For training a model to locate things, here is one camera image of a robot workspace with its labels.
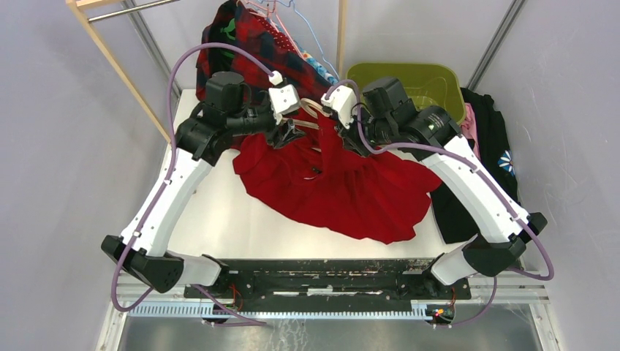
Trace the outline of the wooden hanger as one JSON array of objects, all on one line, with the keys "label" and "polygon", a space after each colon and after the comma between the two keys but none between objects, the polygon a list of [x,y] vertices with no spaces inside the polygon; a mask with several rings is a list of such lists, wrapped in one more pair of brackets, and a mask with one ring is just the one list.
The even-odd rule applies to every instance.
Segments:
[{"label": "wooden hanger", "polygon": [[299,118],[290,118],[290,117],[283,117],[283,119],[285,121],[293,120],[293,124],[296,127],[319,130],[320,126],[316,123],[316,121],[319,120],[319,115],[322,115],[326,118],[330,117],[330,114],[323,109],[323,106],[320,103],[315,102],[314,100],[309,99],[309,98],[301,98],[298,102],[296,102],[293,105],[293,111],[297,111],[299,109],[303,110],[306,114],[311,116],[315,120],[315,122],[304,121]]}]

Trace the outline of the red pleated skirt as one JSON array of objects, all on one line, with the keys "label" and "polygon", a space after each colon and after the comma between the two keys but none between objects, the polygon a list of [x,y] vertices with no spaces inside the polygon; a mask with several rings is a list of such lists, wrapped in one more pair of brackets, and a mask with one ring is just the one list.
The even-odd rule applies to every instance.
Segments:
[{"label": "red pleated skirt", "polygon": [[428,168],[386,152],[369,158],[344,149],[335,121],[317,124],[280,149],[264,135],[243,139],[232,161],[246,192],[283,216],[355,239],[384,244],[415,237],[441,180]]}]

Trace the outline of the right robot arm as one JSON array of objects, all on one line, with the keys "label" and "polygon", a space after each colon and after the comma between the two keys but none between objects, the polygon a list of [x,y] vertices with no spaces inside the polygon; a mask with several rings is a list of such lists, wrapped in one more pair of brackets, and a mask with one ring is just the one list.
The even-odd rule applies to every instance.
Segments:
[{"label": "right robot arm", "polygon": [[550,281],[553,263],[538,235],[547,225],[541,213],[529,213],[504,191],[474,155],[461,128],[442,107],[421,110],[398,78],[383,77],[359,89],[353,80],[332,86],[322,104],[337,113],[341,136],[361,156],[399,150],[438,176],[475,221],[479,232],[438,256],[425,270],[424,293],[441,298],[458,280],[475,274],[495,277],[513,270],[532,242],[547,274],[521,275]]}]

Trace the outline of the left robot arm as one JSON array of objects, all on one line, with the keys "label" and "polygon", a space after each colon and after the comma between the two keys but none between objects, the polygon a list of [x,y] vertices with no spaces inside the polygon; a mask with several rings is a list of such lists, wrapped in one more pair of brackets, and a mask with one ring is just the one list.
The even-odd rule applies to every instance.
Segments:
[{"label": "left robot arm", "polygon": [[236,137],[263,135],[281,148],[303,136],[284,116],[300,109],[293,84],[283,80],[257,94],[234,72],[219,72],[206,84],[205,99],[175,132],[175,150],[134,219],[119,235],[106,236],[102,251],[117,267],[150,289],[166,293],[177,284],[201,284],[211,296],[228,292],[230,278],[208,255],[189,256],[168,250],[173,230],[190,197]]}]

